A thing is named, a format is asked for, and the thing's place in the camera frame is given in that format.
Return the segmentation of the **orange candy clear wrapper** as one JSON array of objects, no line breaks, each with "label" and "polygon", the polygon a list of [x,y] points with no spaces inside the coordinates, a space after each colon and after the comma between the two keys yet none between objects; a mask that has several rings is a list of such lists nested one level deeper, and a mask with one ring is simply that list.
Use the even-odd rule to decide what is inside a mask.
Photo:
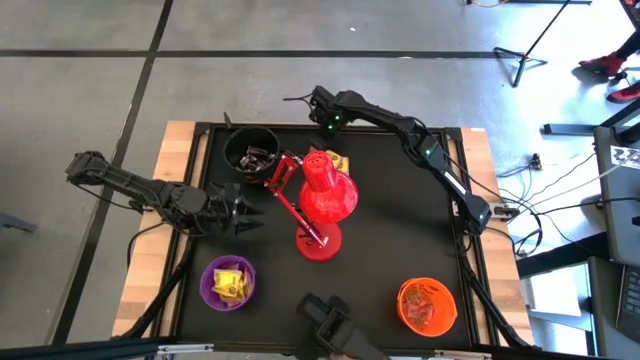
[{"label": "orange candy clear wrapper", "polygon": [[433,304],[421,287],[411,287],[401,297],[401,310],[406,320],[414,326],[425,326],[432,318]]}]

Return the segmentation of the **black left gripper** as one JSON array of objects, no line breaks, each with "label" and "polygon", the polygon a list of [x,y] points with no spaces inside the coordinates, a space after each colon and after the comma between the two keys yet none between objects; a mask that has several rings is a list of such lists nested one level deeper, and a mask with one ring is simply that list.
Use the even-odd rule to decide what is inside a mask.
[{"label": "black left gripper", "polygon": [[240,197],[239,183],[218,184],[209,182],[207,189],[213,191],[211,196],[211,211],[214,213],[217,231],[220,234],[236,237],[239,233],[254,230],[263,226],[263,223],[251,219],[238,219],[239,213],[247,216],[263,215],[264,211],[256,207],[245,197]]}]

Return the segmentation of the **black jack-o-lantern bucket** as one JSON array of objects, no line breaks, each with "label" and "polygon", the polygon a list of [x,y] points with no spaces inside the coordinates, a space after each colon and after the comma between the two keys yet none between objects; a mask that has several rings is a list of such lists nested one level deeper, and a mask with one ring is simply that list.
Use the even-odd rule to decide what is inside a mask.
[{"label": "black jack-o-lantern bucket", "polygon": [[[239,168],[239,161],[247,154],[247,148],[254,146],[265,149],[276,157],[268,167],[263,167],[257,172],[242,172]],[[245,126],[233,132],[226,140],[223,149],[224,159],[227,165],[235,171],[246,183],[262,184],[270,178],[281,159],[280,141],[275,133],[269,128],[262,126]]]}]

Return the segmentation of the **black desk leg frame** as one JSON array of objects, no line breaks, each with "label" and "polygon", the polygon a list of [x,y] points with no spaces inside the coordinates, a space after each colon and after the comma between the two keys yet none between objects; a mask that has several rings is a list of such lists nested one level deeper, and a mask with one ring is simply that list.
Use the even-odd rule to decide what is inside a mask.
[{"label": "black desk leg frame", "polygon": [[598,127],[609,128],[615,140],[621,145],[633,145],[640,141],[640,122],[632,127],[625,124],[636,116],[640,116],[640,99],[632,101],[622,110],[616,112],[599,125],[585,124],[544,124],[541,133],[544,135],[587,136]]}]

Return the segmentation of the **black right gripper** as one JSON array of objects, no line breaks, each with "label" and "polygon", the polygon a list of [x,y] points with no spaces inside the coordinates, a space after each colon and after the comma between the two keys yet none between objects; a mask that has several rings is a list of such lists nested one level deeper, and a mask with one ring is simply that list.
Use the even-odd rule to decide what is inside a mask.
[{"label": "black right gripper", "polygon": [[333,139],[351,122],[334,103],[335,99],[335,95],[320,85],[317,85],[311,93],[309,118],[319,126],[320,133],[320,135],[313,135],[310,138],[313,149],[328,150],[330,141],[327,139]]}]

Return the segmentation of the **orange plastic bucket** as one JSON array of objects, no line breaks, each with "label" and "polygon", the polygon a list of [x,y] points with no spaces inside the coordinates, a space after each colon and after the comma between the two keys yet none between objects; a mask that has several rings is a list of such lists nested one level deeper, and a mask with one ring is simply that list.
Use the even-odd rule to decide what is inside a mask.
[{"label": "orange plastic bucket", "polygon": [[[411,287],[423,288],[430,297],[434,310],[425,326],[410,324],[401,310],[401,297]],[[411,278],[400,287],[396,297],[396,309],[401,321],[414,333],[424,337],[439,337],[447,333],[457,319],[458,312],[453,295],[440,281],[430,277]]]}]

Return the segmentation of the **red desk lamp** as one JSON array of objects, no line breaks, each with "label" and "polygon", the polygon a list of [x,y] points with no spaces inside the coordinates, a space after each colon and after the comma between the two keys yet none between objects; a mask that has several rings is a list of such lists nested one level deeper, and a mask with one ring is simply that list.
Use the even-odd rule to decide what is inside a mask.
[{"label": "red desk lamp", "polygon": [[[293,204],[284,189],[296,170],[302,171],[304,181]],[[339,223],[354,212],[359,193],[351,177],[334,166],[330,154],[319,150],[304,158],[283,154],[264,187],[296,220],[296,247],[303,257],[327,262],[338,254],[342,247]]]}]

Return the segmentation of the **dark laptop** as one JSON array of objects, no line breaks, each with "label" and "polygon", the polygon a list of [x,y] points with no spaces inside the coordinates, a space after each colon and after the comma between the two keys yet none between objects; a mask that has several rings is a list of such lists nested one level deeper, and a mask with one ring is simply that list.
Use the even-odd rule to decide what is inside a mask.
[{"label": "dark laptop", "polygon": [[622,267],[616,328],[640,344],[640,268]]}]

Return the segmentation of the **person's foot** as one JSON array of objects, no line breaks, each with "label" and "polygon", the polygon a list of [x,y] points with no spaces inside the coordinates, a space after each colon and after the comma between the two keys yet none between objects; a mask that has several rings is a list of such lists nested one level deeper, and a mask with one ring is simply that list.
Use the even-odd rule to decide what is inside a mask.
[{"label": "person's foot", "polygon": [[619,57],[616,52],[612,52],[606,56],[580,61],[579,66],[587,71],[614,77],[625,61],[624,57]]},{"label": "person's foot", "polygon": [[640,80],[621,90],[614,91],[607,96],[607,100],[612,103],[628,103],[640,99]]}]

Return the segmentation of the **white printed marker sheet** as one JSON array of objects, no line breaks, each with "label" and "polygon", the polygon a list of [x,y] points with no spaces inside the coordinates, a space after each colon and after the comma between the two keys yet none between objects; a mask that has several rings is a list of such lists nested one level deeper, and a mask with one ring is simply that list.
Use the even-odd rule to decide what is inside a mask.
[{"label": "white printed marker sheet", "polygon": [[640,170],[640,149],[611,145],[610,157],[613,166]]}]

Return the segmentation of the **dark metal floor foot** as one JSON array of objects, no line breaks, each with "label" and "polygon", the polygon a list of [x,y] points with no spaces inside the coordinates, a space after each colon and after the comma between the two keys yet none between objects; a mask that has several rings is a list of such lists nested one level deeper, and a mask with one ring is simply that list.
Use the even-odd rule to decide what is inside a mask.
[{"label": "dark metal floor foot", "polygon": [[36,225],[26,220],[2,212],[0,212],[0,227],[7,229],[17,229],[28,233],[33,233],[37,230]]}]

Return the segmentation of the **silver frame bracket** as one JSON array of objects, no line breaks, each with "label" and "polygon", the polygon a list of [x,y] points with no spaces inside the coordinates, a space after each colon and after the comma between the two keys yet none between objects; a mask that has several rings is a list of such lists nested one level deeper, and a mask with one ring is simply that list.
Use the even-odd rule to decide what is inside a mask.
[{"label": "silver frame bracket", "polygon": [[435,350],[432,358],[445,360],[493,360],[490,353],[458,350]]},{"label": "silver frame bracket", "polygon": [[192,354],[213,352],[213,344],[172,344],[160,345],[156,352],[157,355],[176,355],[176,354]]}]

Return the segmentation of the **grey desk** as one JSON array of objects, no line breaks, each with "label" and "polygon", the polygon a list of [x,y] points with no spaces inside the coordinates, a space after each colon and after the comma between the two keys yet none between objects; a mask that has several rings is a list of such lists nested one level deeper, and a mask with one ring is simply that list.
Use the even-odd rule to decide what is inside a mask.
[{"label": "grey desk", "polygon": [[610,157],[611,145],[640,149],[640,141],[621,145],[604,127],[594,130],[594,140],[610,256],[640,268],[640,170],[613,166]]}]

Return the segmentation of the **purple plastic bucket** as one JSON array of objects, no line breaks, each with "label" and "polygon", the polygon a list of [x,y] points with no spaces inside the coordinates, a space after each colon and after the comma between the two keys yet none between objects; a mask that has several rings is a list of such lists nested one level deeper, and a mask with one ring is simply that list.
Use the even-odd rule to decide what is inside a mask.
[{"label": "purple plastic bucket", "polygon": [[[242,274],[247,271],[251,276],[252,292],[242,303],[234,303],[234,297],[219,295],[212,290],[214,285],[214,270],[239,270]],[[243,306],[252,296],[255,290],[256,272],[253,265],[244,257],[225,255],[216,258],[204,270],[200,280],[200,295],[203,300],[216,311],[232,311]]]}]

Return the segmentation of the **black tripod stand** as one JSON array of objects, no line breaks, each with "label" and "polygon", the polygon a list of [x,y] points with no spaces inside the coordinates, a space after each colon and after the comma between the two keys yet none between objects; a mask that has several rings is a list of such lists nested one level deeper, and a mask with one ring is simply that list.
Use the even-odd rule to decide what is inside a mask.
[{"label": "black tripod stand", "polygon": [[571,1],[572,0],[564,0],[562,2],[562,5],[559,8],[559,10],[551,18],[551,20],[547,23],[545,28],[540,32],[540,34],[537,36],[537,38],[533,41],[533,43],[529,46],[529,48],[526,51],[517,52],[517,51],[514,51],[514,50],[510,50],[510,49],[506,49],[506,48],[503,48],[503,47],[499,47],[499,46],[496,46],[496,47],[493,48],[493,53],[497,57],[511,56],[518,63],[518,66],[517,66],[517,69],[516,69],[516,73],[513,75],[513,78],[510,81],[512,88],[517,88],[519,86],[521,78],[522,78],[522,75],[523,75],[528,63],[534,62],[536,65],[546,65],[547,64],[546,60],[532,58],[531,54],[534,51],[534,49],[538,46],[540,41],[543,39],[543,37],[546,35],[546,33],[549,31],[549,29],[553,26],[553,24],[559,18],[559,16],[562,14],[562,12],[571,3]]}]

